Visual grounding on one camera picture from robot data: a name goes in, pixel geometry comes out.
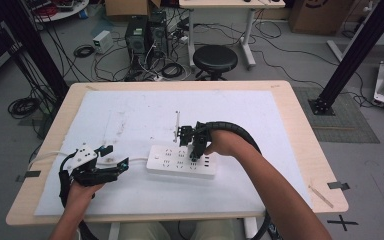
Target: white power strip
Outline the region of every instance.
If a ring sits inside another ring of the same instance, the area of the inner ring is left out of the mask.
[[[216,155],[203,155],[196,162],[189,158],[192,146],[167,147],[153,145],[146,168],[150,173],[199,178],[213,178],[216,174]]]

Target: floor mat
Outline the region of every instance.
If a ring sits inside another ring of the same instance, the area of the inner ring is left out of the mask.
[[[335,116],[314,115],[308,103],[321,93],[319,88],[294,88],[294,92],[320,142],[379,143],[357,104],[348,94],[340,94],[332,108]]]

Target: table leg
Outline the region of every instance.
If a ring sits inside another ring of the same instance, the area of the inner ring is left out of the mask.
[[[188,38],[188,54],[189,54],[189,66],[195,68],[195,63],[193,62],[193,54],[195,53],[195,44],[193,39],[193,9],[189,9],[189,38]]]
[[[245,237],[247,239],[252,238],[257,234],[257,218],[255,217],[247,217],[244,218],[244,228],[245,228]]]
[[[110,234],[108,240],[118,240],[118,234],[120,233],[120,222],[111,223]]]
[[[249,48],[248,41],[251,35],[252,21],[254,19],[255,9],[250,9],[248,12],[248,19],[244,37],[241,37],[241,47],[245,53],[248,70],[256,65],[254,56],[252,56],[251,49]]]

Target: white paper sheet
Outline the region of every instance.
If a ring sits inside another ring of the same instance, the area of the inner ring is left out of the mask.
[[[263,155],[310,205],[289,139],[268,91],[90,91],[68,131],[61,151],[72,153],[87,143],[93,149],[114,145],[108,155],[147,158],[152,145],[173,143],[176,111],[180,126],[197,121],[227,121],[246,129]],[[57,157],[35,215],[60,215]],[[240,164],[218,156],[214,179],[155,175],[146,162],[131,161],[116,182],[99,190],[87,214],[261,213],[257,192]]]

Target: forearm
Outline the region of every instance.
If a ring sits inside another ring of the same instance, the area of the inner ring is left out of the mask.
[[[330,239],[329,233],[307,203],[251,145],[239,144],[235,157],[249,175],[285,239]]]
[[[50,240],[72,240],[75,237],[76,229],[82,221],[80,216],[71,216],[64,213],[57,223],[54,231],[49,237]]]

